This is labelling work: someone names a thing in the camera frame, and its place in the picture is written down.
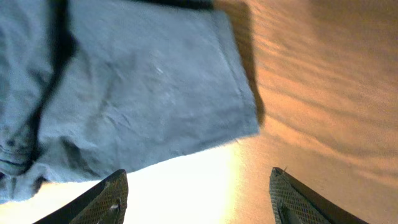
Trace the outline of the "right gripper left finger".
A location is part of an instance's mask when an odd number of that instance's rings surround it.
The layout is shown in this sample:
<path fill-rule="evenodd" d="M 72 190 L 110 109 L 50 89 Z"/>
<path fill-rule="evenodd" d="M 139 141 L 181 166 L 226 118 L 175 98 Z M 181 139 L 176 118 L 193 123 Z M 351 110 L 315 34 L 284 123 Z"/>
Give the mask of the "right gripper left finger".
<path fill-rule="evenodd" d="M 126 171 L 119 169 L 35 224 L 123 224 L 128 192 Z"/>

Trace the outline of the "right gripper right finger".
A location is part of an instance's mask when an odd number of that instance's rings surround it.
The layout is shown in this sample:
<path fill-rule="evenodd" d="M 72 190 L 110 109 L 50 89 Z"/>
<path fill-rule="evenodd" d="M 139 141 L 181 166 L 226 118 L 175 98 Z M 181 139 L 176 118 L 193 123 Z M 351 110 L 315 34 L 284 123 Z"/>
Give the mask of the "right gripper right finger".
<path fill-rule="evenodd" d="M 272 169 L 269 194 L 276 224 L 367 224 L 279 167 Z"/>

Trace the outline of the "navy blue shorts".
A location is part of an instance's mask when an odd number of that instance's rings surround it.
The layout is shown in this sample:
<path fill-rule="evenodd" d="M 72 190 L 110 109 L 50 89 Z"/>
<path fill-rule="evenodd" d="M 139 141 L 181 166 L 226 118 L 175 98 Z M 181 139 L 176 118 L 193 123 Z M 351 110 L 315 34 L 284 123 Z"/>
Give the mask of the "navy blue shorts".
<path fill-rule="evenodd" d="M 1 1 L 1 202 L 257 132 L 210 1 Z"/>

